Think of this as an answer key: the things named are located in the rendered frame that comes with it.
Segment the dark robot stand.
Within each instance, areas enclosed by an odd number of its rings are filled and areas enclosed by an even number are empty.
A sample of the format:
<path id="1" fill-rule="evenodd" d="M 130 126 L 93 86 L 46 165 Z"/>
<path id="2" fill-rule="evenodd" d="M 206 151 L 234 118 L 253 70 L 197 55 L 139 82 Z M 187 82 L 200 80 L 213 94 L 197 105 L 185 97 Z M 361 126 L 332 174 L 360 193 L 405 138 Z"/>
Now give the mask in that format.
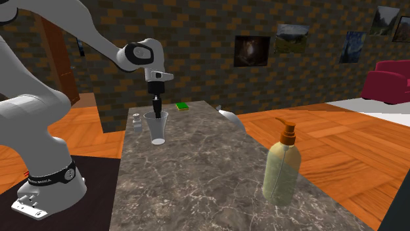
<path id="1" fill-rule="evenodd" d="M 22 180 L 0 194 L 0 231 L 109 231 L 120 160 L 73 156 L 87 192 L 70 208 L 43 220 L 35 220 L 11 209 Z"/>

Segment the brown wooden door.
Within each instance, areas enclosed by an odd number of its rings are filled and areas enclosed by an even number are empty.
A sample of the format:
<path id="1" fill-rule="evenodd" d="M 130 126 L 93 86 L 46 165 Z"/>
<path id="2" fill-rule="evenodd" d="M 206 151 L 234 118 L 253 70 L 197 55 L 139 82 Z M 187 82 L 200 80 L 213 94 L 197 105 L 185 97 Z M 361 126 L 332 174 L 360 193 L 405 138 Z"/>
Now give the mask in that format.
<path id="1" fill-rule="evenodd" d="M 58 89 L 70 99 L 73 106 L 80 100 L 80 95 L 71 69 L 62 31 L 58 26 L 40 15 L 36 16 L 36 20 L 39 23 L 40 34 L 45 43 L 47 57 L 51 61 L 50 66 Z"/>

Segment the silver metal lid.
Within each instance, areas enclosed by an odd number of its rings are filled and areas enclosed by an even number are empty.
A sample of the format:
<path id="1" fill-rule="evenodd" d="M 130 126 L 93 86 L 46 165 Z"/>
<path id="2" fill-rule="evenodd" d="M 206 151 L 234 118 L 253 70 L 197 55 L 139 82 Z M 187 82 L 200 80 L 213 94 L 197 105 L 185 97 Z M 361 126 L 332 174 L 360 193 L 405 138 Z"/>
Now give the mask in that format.
<path id="1" fill-rule="evenodd" d="M 224 117 L 226 117 L 229 121 L 233 122 L 238 128 L 240 128 L 243 131 L 246 131 L 245 126 L 236 114 L 234 114 L 233 112 L 222 110 L 221 105 L 217 106 L 216 110 Z"/>

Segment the soap dispenser bottle orange pump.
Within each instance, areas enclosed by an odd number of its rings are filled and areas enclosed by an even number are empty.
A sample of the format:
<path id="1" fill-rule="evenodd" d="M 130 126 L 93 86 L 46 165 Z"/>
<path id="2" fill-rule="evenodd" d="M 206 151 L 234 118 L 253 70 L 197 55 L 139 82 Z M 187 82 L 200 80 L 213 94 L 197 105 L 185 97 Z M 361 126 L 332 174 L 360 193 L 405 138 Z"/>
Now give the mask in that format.
<path id="1" fill-rule="evenodd" d="M 269 203 L 287 206 L 294 195 L 302 157 L 295 146 L 296 124 L 279 117 L 276 119 L 285 127 L 279 141 L 270 147 L 267 154 L 262 192 Z"/>

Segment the clear glass cup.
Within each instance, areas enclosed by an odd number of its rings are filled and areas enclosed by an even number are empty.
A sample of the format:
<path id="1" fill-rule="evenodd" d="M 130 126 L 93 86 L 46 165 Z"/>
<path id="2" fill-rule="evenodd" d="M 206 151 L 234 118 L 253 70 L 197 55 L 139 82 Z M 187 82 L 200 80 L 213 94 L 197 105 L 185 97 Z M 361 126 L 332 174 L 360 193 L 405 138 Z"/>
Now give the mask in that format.
<path id="1" fill-rule="evenodd" d="M 168 113 L 161 111 L 160 117 L 157 118 L 155 112 L 147 112 L 143 115 L 150 131 L 151 143 L 153 145 L 162 145 L 165 143 L 165 128 L 168 119 Z"/>

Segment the dark brown wall picture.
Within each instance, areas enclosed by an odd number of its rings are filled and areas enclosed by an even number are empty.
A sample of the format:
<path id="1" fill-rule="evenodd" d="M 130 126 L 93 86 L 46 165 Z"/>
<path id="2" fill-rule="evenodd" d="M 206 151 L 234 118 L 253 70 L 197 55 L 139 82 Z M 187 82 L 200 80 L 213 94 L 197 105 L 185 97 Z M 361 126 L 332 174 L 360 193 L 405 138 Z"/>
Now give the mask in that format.
<path id="1" fill-rule="evenodd" d="M 237 35 L 235 37 L 234 67 L 267 66 L 270 37 Z"/>

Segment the dark framed wall picture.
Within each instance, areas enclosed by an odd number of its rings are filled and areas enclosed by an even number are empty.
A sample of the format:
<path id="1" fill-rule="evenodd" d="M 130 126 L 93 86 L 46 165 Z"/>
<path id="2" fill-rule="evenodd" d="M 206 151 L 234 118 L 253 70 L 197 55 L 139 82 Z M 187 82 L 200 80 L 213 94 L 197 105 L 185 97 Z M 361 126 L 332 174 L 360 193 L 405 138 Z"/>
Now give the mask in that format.
<path id="1" fill-rule="evenodd" d="M 410 16 L 400 18 L 392 41 L 410 43 Z"/>

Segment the blue night sky painting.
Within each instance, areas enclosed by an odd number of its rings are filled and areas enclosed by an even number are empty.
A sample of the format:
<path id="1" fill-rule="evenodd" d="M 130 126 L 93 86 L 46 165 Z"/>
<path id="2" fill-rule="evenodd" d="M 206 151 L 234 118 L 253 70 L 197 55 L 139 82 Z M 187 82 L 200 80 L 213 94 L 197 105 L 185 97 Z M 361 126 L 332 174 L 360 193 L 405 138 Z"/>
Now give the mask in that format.
<path id="1" fill-rule="evenodd" d="M 362 31 L 349 31 L 346 33 L 344 45 L 340 55 L 340 64 L 358 63 L 366 33 Z"/>

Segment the grey mountain wall picture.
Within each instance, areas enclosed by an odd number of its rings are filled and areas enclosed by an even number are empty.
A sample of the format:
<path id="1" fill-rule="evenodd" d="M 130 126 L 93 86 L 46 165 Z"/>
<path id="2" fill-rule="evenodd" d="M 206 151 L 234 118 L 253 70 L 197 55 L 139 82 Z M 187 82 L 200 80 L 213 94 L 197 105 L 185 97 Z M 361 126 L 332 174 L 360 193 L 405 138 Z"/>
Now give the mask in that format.
<path id="1" fill-rule="evenodd" d="M 396 23 L 398 13 L 398 8 L 378 6 L 369 34 L 389 36 Z"/>

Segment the green landscape wall picture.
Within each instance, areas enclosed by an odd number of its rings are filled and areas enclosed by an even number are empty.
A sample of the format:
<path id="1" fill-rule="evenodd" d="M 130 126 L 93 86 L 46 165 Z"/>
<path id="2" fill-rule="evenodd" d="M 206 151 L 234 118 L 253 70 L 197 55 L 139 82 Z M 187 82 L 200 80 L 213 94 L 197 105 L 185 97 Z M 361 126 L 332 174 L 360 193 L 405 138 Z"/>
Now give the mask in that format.
<path id="1" fill-rule="evenodd" d="M 275 37 L 277 54 L 304 53 L 307 44 L 309 26 L 296 24 L 279 24 Z"/>

